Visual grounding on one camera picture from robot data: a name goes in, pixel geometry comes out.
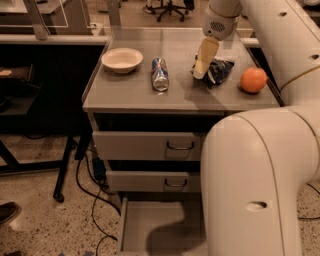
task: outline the open drawer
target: open drawer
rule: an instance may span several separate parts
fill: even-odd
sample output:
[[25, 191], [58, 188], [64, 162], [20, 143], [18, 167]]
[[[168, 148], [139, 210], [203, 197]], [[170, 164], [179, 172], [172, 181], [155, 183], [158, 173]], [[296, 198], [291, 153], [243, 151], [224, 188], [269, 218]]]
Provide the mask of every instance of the open drawer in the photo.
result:
[[207, 256], [200, 193], [129, 193], [123, 199], [120, 256]]

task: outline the terrazzo floor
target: terrazzo floor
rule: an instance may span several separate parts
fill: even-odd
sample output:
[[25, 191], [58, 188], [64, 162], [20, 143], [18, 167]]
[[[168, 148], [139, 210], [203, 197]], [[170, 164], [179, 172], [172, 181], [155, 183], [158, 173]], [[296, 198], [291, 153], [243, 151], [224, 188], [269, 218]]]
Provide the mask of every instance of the terrazzo floor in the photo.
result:
[[[121, 8], [123, 26], [178, 26], [200, 27], [201, 13], [207, 0], [195, 1], [196, 9], [181, 23], [175, 16], [163, 18], [142, 12], [145, 0], [124, 1]], [[108, 24], [107, 13], [95, 8], [94, 0], [87, 0], [92, 22]], [[241, 21], [244, 30], [250, 30], [245, 20]], [[2, 140], [14, 156], [21, 162], [59, 160], [62, 158], [66, 138], [46, 137], [29, 140], [24, 136], [1, 135]], [[18, 214], [10, 221], [0, 225], [0, 256], [21, 252], [28, 256], [92, 256], [116, 254], [117, 242], [106, 234], [120, 235], [120, 216], [109, 204], [88, 195], [77, 184], [77, 174], [82, 187], [93, 195], [100, 192], [105, 200], [120, 207], [117, 195], [100, 191], [88, 172], [92, 172], [91, 159], [95, 157], [94, 148], [87, 151], [86, 158], [74, 160], [75, 150], [71, 152], [68, 171], [63, 187], [64, 202], [53, 199], [58, 177], [57, 170], [0, 176], [0, 203], [15, 201], [19, 205]], [[313, 182], [314, 188], [306, 185], [298, 194], [298, 216], [320, 217], [320, 182]], [[320, 220], [300, 221], [304, 256], [320, 256]]]
[[[20, 163], [60, 160], [66, 142], [63, 137], [29, 140], [20, 136], [1, 136], [0, 139]], [[28, 256], [115, 254], [116, 241], [105, 238], [103, 232], [118, 237], [119, 214], [107, 203], [95, 202], [93, 196], [79, 188], [76, 175], [84, 189], [93, 195], [100, 191], [89, 176], [86, 158], [77, 172], [79, 161], [74, 160], [74, 154], [75, 150], [70, 155], [62, 190], [63, 203], [53, 198], [57, 169], [0, 177], [0, 203], [14, 201], [19, 205], [18, 214], [0, 225], [1, 256], [16, 251]], [[92, 172], [94, 153], [88, 151], [87, 156]], [[100, 192], [100, 196], [120, 207], [116, 195]]]

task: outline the plastic bag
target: plastic bag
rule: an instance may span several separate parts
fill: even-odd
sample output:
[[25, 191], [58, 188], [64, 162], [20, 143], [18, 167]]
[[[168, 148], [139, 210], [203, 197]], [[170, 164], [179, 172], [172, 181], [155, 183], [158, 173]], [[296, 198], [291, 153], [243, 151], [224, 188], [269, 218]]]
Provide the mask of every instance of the plastic bag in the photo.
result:
[[234, 62], [228, 60], [221, 60], [214, 58], [214, 60], [210, 63], [209, 70], [202, 78], [211, 89], [214, 85], [218, 86], [222, 84], [230, 74], [232, 68], [234, 66]]

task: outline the white bowl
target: white bowl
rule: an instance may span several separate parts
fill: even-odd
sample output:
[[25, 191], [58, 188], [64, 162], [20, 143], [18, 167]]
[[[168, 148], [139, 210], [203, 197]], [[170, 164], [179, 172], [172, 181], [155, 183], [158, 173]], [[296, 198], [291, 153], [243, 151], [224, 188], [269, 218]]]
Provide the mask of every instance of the white bowl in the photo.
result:
[[130, 48], [116, 48], [102, 56], [102, 64], [115, 73], [127, 74], [133, 71], [143, 60], [141, 52]]

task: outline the orange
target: orange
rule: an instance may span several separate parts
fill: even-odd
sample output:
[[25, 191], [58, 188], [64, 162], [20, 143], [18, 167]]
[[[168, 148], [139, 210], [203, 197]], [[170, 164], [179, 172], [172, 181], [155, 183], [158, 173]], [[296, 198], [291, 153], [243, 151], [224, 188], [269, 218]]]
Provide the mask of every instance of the orange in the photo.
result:
[[240, 86], [249, 93], [258, 93], [266, 85], [267, 75], [261, 68], [251, 67], [246, 69], [240, 80]]

